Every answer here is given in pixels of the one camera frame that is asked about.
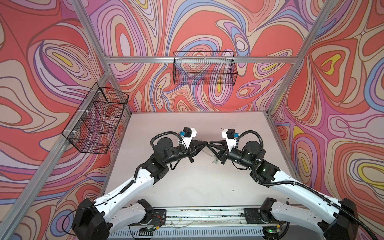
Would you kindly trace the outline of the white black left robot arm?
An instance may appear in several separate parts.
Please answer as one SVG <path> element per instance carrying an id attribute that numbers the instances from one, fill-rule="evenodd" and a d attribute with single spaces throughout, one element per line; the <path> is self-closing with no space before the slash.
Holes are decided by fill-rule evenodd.
<path id="1" fill-rule="evenodd" d="M 150 141 L 153 154 L 137 166 L 130 179 L 94 201 L 83 200 L 72 212 L 72 235 L 79 240 L 106 240 L 110 234 L 131 224 L 150 223 L 154 210 L 146 200 L 138 200 L 131 207 L 126 205 L 169 170 L 174 170 L 181 160 L 194 161 L 208 145 L 206 141 L 195 140 L 196 134 L 194 128 L 185 128 L 180 133 L 167 131 L 154 136 Z"/>

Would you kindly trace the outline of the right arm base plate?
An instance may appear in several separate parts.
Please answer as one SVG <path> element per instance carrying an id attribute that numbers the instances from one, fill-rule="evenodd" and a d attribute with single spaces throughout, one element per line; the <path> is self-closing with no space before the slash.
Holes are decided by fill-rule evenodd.
<path id="1" fill-rule="evenodd" d="M 285 221 L 278 221 L 271 213 L 262 211 L 259 208 L 244 208 L 241 216 L 246 219 L 247 224 L 279 224 L 284 225 Z"/>

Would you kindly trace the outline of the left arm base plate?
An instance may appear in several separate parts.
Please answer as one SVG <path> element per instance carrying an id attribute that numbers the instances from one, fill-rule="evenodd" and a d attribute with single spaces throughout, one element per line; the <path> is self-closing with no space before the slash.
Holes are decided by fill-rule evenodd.
<path id="1" fill-rule="evenodd" d="M 166 223 L 166 209 L 154 209 L 148 213 L 146 211 L 129 209 L 129 213 L 134 214 L 134 219 L 129 220 L 128 226 L 161 227 Z"/>

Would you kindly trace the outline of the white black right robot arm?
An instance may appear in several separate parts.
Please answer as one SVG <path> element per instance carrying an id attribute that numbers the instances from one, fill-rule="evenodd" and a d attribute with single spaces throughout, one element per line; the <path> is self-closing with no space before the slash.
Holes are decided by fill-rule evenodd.
<path id="1" fill-rule="evenodd" d="M 257 184 L 283 193 L 303 205 L 302 208 L 290 207 L 267 198 L 260 207 L 264 222 L 293 223 L 323 235 L 326 240 L 354 240 L 359 228 L 363 228 L 371 239 L 377 239 L 375 233 L 359 219 L 353 201 L 326 196 L 266 161 L 264 142 L 259 133 L 248 130 L 238 134 L 234 129 L 224 129 L 222 137 L 223 140 L 208 144 L 222 164 L 231 161 L 250 170 L 250 177 Z"/>

